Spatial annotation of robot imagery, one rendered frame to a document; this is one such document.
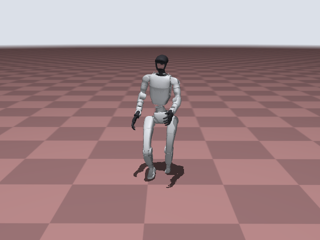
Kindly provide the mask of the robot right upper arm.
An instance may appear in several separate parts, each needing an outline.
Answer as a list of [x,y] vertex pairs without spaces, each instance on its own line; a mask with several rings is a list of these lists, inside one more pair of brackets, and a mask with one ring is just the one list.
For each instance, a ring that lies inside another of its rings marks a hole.
[[139,99],[141,99],[141,100],[145,100],[146,99],[146,96],[147,96],[146,90],[147,90],[148,85],[149,85],[150,76],[151,76],[151,74],[146,74],[142,78],[142,83],[141,83],[141,87],[140,87],[140,97],[139,97]]

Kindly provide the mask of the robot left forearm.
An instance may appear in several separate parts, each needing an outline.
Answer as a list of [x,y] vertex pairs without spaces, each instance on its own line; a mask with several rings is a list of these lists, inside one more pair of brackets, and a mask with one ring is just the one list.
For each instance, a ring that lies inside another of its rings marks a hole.
[[[180,107],[181,101],[182,101],[181,98],[178,96],[177,100],[175,102],[173,102],[171,108],[169,109],[169,110],[172,110],[173,115],[176,113],[177,109]],[[168,111],[167,111],[167,113],[168,113]]]

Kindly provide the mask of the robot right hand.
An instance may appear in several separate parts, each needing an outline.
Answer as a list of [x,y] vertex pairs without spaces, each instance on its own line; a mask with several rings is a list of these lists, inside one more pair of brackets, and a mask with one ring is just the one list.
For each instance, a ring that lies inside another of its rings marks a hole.
[[139,114],[140,114],[140,111],[136,111],[136,113],[134,114],[134,118],[132,119],[132,124],[131,124],[131,127],[133,130],[135,130],[135,127],[134,127],[134,124],[136,123],[136,120],[139,118]]

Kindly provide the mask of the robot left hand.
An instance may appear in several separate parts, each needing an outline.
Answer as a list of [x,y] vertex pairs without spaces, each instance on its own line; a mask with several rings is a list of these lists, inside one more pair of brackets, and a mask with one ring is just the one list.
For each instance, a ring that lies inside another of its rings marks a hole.
[[163,119],[167,119],[167,120],[164,120],[163,122],[165,122],[164,124],[166,124],[165,126],[168,126],[171,121],[172,121],[172,118],[174,116],[174,113],[172,112],[172,110],[169,110],[168,112],[165,113],[165,115],[167,114],[167,117],[163,118]]

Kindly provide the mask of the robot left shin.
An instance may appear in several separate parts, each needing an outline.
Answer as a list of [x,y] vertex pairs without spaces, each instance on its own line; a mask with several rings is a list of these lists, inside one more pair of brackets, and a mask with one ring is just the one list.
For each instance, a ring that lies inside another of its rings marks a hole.
[[171,163],[172,163],[172,159],[173,159],[173,150],[174,150],[174,147],[173,147],[171,153],[166,153],[166,154],[165,154],[166,169],[169,168],[169,170],[170,170]]

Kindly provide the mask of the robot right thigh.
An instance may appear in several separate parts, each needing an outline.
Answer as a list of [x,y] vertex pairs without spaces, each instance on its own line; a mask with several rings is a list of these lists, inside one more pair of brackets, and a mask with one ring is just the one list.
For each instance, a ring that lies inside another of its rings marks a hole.
[[151,147],[152,135],[154,132],[155,117],[147,116],[143,124],[143,150],[145,156],[151,156],[153,148]]

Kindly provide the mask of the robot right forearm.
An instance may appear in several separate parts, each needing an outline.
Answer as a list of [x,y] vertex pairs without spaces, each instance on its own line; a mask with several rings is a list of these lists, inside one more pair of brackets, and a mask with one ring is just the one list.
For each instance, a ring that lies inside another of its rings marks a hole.
[[141,111],[142,111],[142,109],[143,109],[143,103],[144,103],[144,101],[143,101],[142,99],[140,99],[140,94],[141,94],[141,93],[138,94],[136,111],[135,111],[135,113],[136,113],[137,111],[140,111],[139,117],[141,116]]

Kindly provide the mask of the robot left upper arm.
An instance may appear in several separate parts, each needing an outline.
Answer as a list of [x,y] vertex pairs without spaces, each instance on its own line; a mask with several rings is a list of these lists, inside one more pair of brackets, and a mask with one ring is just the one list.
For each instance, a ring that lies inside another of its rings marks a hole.
[[175,77],[170,77],[170,83],[173,85],[173,92],[175,95],[175,97],[172,99],[172,102],[176,102],[177,97],[181,98],[180,81]]

